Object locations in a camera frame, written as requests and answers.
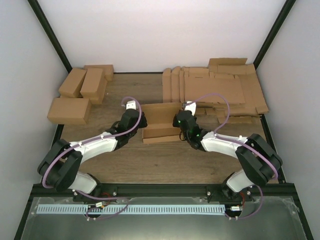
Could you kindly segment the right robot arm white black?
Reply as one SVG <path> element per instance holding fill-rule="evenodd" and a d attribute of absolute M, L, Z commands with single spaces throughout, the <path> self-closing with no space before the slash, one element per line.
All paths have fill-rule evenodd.
<path fill-rule="evenodd" d="M 193 149 L 220 153 L 239 161 L 242 169 L 228 176 L 221 185 L 222 194 L 229 200 L 245 188 L 263 187 L 278 177 L 283 160 L 259 134 L 228 136 L 202 129 L 190 110 L 179 111 L 172 125 L 180 128 L 183 140 Z"/>

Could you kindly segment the stack of flat cardboard blanks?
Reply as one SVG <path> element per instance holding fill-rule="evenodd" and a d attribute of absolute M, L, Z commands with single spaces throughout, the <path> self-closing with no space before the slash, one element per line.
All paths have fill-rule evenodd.
<path fill-rule="evenodd" d="M 246 58 L 211 58 L 207 66 L 176 66 L 162 72 L 165 103 L 196 101 L 206 113 L 239 118 L 269 112 L 254 64 Z"/>

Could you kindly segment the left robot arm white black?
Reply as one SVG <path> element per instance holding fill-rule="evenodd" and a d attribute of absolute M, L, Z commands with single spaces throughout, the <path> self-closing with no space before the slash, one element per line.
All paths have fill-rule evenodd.
<path fill-rule="evenodd" d="M 137 133 L 147 127 L 143 111 L 127 109 L 121 119 L 101 134 L 82 141 L 57 140 L 37 168 L 42 186 L 63 192 L 68 189 L 92 200 L 99 200 L 102 184 L 89 173 L 79 171 L 81 164 L 98 155 L 122 148 Z"/>

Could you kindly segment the folded cardboard box front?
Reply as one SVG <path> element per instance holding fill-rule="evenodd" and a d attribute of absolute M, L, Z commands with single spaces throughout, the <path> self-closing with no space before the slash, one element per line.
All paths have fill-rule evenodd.
<path fill-rule="evenodd" d="M 59 125 L 86 125 L 89 121 L 92 104 L 87 98 L 53 99 L 47 118 Z"/>

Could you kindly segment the black aluminium frame rail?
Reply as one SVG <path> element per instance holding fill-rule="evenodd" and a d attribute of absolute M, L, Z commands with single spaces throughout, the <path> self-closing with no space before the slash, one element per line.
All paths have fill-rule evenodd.
<path fill-rule="evenodd" d="M 293 183 L 272 183 L 260 187 L 263 196 L 284 197 L 295 196 L 297 191 Z M 97 198 L 120 197 L 120 198 L 141 198 L 141 197 L 201 197 L 213 202 L 239 202 L 242 195 L 246 200 L 251 197 L 259 197 L 257 187 L 247 187 L 240 193 L 224 193 L 221 184 L 126 184 L 126 183 L 101 183 L 90 196 Z M 44 188 L 40 183 L 34 184 L 30 193 L 31 197 L 73 197 L 78 202 L 92 202 L 92 198 L 67 189 L 57 192 L 54 189 Z"/>

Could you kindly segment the cardboard box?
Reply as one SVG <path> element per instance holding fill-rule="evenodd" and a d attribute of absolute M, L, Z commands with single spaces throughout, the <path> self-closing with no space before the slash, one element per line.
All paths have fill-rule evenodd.
<path fill-rule="evenodd" d="M 80 98 L 86 73 L 84 69 L 73 68 L 58 89 L 60 95 L 67 98 Z"/>
<path fill-rule="evenodd" d="M 180 141 L 180 128 L 173 127 L 173 119 L 182 108 L 180 102 L 143 104 L 141 106 L 147 120 L 142 129 L 142 142 L 156 144 Z"/>
<path fill-rule="evenodd" d="M 105 96 L 105 92 L 106 92 L 106 87 L 107 87 L 107 80 L 104 77 L 102 77 L 95 95 L 91 96 L 89 98 L 90 102 L 93 105 L 101 105 L 102 104 L 104 96 Z"/>
<path fill-rule="evenodd" d="M 47 118 L 59 125 L 86 125 L 89 121 L 92 104 L 87 98 L 53 99 Z"/>
<path fill-rule="evenodd" d="M 114 77 L 114 66 L 112 64 L 99 64 L 99 65 L 85 65 L 83 67 L 84 70 L 88 70 L 89 68 L 102 69 L 104 72 L 104 78 L 107 82 L 113 80 Z"/>
<path fill-rule="evenodd" d="M 102 68 L 90 67 L 87 69 L 80 94 L 84 98 L 97 98 L 104 78 Z"/>

